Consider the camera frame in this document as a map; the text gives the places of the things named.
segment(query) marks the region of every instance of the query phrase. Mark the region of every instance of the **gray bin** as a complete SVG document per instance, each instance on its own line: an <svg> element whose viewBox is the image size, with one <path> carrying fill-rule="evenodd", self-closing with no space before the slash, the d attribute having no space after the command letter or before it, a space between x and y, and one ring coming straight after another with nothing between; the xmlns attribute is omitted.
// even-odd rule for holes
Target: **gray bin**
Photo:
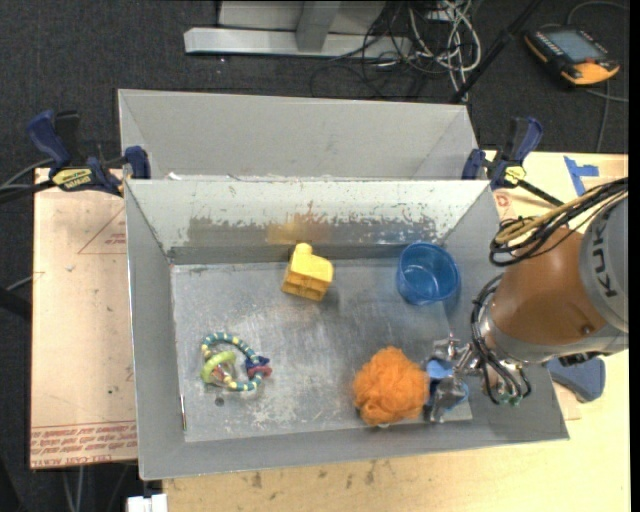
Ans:
<svg viewBox="0 0 640 512"><path fill-rule="evenodd" d="M352 405L355 372L378 349L392 344L421 361L434 341L468 340L471 300L497 274L487 257L498 225L487 182L457 179L474 144L464 109L141 91L120 100L123 147L145 147L154 169L125 192L142 478L567 437L543 368L530 370L535 391L518 408L496 407L472 379L468 414L443 424L370 428ZM259 126L264 116L270 130ZM394 137L377 131L380 117L396 123ZM308 126L296 129L301 119ZM417 149L407 124L424 125ZM265 139L256 140L260 128ZM396 291L397 257L415 240L457 261L454 299L417 307ZM321 302L280 291L300 241L335 266ZM200 341L215 331L271 359L257 393L200 380Z"/></svg>

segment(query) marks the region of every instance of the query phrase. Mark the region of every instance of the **electronic device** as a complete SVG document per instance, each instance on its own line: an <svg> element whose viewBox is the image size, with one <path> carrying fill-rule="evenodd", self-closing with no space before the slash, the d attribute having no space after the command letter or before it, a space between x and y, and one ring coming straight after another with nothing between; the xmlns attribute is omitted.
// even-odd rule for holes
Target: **electronic device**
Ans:
<svg viewBox="0 0 640 512"><path fill-rule="evenodd" d="M524 41L552 74L575 86L603 82L620 69L602 44L575 26L527 31Z"/></svg>

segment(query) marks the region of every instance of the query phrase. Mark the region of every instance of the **gray floor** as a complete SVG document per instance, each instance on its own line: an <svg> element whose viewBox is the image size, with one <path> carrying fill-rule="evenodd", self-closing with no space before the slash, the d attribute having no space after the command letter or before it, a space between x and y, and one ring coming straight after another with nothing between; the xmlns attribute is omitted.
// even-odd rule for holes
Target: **gray floor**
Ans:
<svg viewBox="0 0 640 512"><path fill-rule="evenodd" d="M474 26L486 49L529 2L478 3ZM568 12L580 3L542 2L527 27L563 23ZM595 2L598 5L576 12L574 22L593 33L623 63L622 71L609 81L609 92L628 98L629 1L616 3L627 10L608 2ZM105 155L117 154L118 88L341 98L370 98L375 94L347 69L357 71L359 63L319 70L323 63L310 58L186 56L184 31L211 25L214 13L215 2L1 2L0 182L42 158L29 141L25 127L33 116L48 108L78 110L82 115L82 139L87 146L95 150L100 143ZM429 79L416 84L411 74L376 83L384 83L381 92L388 101L442 103L453 94L446 80ZM598 90L605 92L604 87ZM483 148L503 144L511 117L532 116L545 130L539 150L628 152L628 103L606 103L553 81L521 38L506 46L474 86L469 110ZM32 207L30 199L0 205L2 286L31 273ZM28 286L18 293L30 299ZM61 474L33 473L26 466L30 325L3 311L0 325L0 455L26 509L64 510ZM105 510L120 475L125 476L120 493L140 492L142 486L136 481L135 468L128 472L117 465L88 468L84 475L83 510ZM72 486L77 476L75 471L69 475ZM16 508L13 505L15 502L0 502L0 510L11 512Z"/></svg>

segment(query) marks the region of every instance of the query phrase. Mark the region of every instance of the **bin floor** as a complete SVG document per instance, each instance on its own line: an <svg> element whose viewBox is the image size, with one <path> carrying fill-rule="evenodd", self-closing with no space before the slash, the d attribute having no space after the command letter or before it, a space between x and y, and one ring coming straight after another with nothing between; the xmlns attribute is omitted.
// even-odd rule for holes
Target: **bin floor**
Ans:
<svg viewBox="0 0 640 512"><path fill-rule="evenodd" d="M413 306L398 294L396 262L334 261L334 281L321 302L280 290L286 263L174 266L185 439L366 428L351 393L362 365L388 345L420 363L434 341L449 336L442 304ZM271 360L273 374L258 391L233 392L200 379L202 338L217 331L238 336ZM239 380L246 380L243 361L237 352ZM445 416L445 421L468 419L466 403Z"/></svg>

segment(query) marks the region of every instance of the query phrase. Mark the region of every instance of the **blue clamp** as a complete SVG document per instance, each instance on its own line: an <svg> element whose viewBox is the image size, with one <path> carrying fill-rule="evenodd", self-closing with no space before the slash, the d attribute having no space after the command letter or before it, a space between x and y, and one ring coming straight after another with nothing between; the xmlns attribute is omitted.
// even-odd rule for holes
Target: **blue clamp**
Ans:
<svg viewBox="0 0 640 512"><path fill-rule="evenodd" d="M480 170L486 168L491 180L491 190L513 186L505 181L505 171L509 167L522 166L524 159L534 151L542 140L542 125L532 117L511 119L509 137L505 147L498 151L493 161L486 160L484 151L474 149L462 171L462 179L475 179Z"/></svg>
<svg viewBox="0 0 640 512"><path fill-rule="evenodd" d="M85 159L80 154L74 133L78 123L79 117L75 113L54 116L52 110L46 110L27 125L31 141L52 160L49 180L67 192L97 190L121 196L122 180L111 174L108 166L95 156ZM151 177L147 154L140 146L127 148L123 157L109 164L128 164L131 172L125 177Z"/></svg>

